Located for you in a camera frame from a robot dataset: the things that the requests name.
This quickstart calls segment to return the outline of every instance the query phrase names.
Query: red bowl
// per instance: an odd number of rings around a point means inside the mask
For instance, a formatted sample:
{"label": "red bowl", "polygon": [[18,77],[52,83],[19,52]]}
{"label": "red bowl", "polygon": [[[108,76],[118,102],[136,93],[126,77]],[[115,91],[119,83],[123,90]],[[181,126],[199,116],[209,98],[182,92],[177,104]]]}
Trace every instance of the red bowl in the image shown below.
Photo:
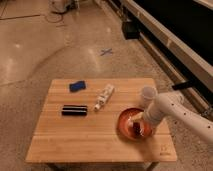
{"label": "red bowl", "polygon": [[143,110],[138,108],[129,108],[124,110],[118,118],[117,128],[119,132],[130,140],[143,139],[152,134],[151,126],[146,122],[144,122],[143,119],[141,120],[140,123],[140,125],[143,125],[143,135],[139,134],[138,130],[135,130],[135,128],[138,129],[138,125],[134,125],[133,128],[133,123],[129,121],[132,116],[140,112],[143,112]]}

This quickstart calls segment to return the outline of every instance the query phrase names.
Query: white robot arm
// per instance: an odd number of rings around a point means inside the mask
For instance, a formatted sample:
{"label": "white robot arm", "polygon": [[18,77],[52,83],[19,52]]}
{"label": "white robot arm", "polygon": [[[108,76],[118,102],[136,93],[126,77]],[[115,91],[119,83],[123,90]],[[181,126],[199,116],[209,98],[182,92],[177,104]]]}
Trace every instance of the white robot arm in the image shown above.
{"label": "white robot arm", "polygon": [[166,115],[174,116],[212,146],[213,122],[185,108],[183,101],[180,92],[161,93],[144,111],[143,119],[156,127]]}

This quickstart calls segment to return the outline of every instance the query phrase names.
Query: cable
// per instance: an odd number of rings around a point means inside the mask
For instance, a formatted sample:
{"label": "cable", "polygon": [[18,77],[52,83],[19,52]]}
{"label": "cable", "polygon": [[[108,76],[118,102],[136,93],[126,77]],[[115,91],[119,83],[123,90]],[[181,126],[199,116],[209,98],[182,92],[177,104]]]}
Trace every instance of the cable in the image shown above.
{"label": "cable", "polygon": [[41,14],[24,15],[24,16],[8,17],[8,18],[0,18],[0,20],[13,20],[13,19],[19,19],[19,18],[29,18],[29,17],[39,17],[39,16],[41,16]]}
{"label": "cable", "polygon": [[49,20],[49,19],[47,18],[47,16],[46,16],[45,14],[43,14],[44,19],[45,19],[48,23],[59,23],[59,22],[63,21],[64,16],[63,16],[63,14],[60,14],[60,10],[55,6],[55,2],[52,1],[51,4],[52,4],[53,8],[55,8],[57,14],[60,15],[61,17],[60,17],[59,20],[57,20],[57,21],[51,21],[51,20]]}
{"label": "cable", "polygon": [[29,17],[44,16],[44,19],[45,19],[48,23],[59,23],[59,22],[63,21],[63,19],[64,19],[63,14],[60,14],[60,10],[54,5],[54,4],[55,4],[54,2],[52,2],[52,5],[53,5],[53,7],[55,8],[55,10],[57,11],[57,13],[54,13],[54,14],[60,15],[60,18],[59,18],[58,20],[56,20],[56,21],[49,20],[48,17],[47,17],[47,15],[45,15],[45,14],[24,15],[24,16],[17,16],[17,17],[2,18],[3,14],[4,14],[4,12],[5,12],[5,9],[6,9],[6,7],[7,7],[8,1],[9,1],[9,0],[6,0],[6,3],[5,3],[5,5],[4,5],[4,8],[3,8],[2,13],[1,13],[1,15],[0,15],[0,20],[12,20],[12,19],[22,19],[22,18],[29,18]]}
{"label": "cable", "polygon": [[49,20],[49,19],[47,18],[47,16],[46,16],[45,14],[41,14],[41,15],[44,16],[44,19],[45,19],[48,23],[59,23],[59,22],[63,21],[63,19],[64,19],[64,16],[63,16],[63,15],[60,15],[61,17],[60,17],[58,20],[56,20],[56,21],[51,21],[51,20]]}

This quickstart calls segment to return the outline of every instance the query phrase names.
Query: wooden object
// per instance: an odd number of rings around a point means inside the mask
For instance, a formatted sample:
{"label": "wooden object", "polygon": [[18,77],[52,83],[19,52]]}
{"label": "wooden object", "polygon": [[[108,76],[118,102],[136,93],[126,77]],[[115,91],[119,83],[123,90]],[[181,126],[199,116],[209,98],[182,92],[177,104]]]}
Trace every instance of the wooden object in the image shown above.
{"label": "wooden object", "polygon": [[[176,161],[172,138],[164,120],[153,137],[130,141],[117,132],[120,113],[139,106],[144,85],[153,79],[86,79],[87,89],[70,93],[78,80],[53,80],[26,157],[31,163]],[[106,84],[115,92],[99,112],[93,107]],[[87,105],[88,115],[62,116],[63,105]]]}

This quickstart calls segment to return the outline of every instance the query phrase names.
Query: floor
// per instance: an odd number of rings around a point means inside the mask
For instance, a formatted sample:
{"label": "floor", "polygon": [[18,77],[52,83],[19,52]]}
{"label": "floor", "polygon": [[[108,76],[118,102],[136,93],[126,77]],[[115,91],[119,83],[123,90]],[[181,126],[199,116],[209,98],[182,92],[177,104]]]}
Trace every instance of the floor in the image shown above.
{"label": "floor", "polygon": [[[159,92],[171,90],[172,82],[147,50],[137,40],[123,38],[121,21],[106,3],[81,1],[79,10],[69,11],[60,21],[60,16],[49,13],[48,0],[0,1],[1,18],[37,14],[42,15],[0,20],[1,171],[49,170],[24,160],[54,78],[152,77]],[[113,54],[100,55],[109,48]],[[185,105],[194,110],[188,102]],[[156,171],[213,170],[212,150],[180,122],[168,121],[178,161],[161,163]],[[71,170],[136,171],[142,167],[75,164]]]}

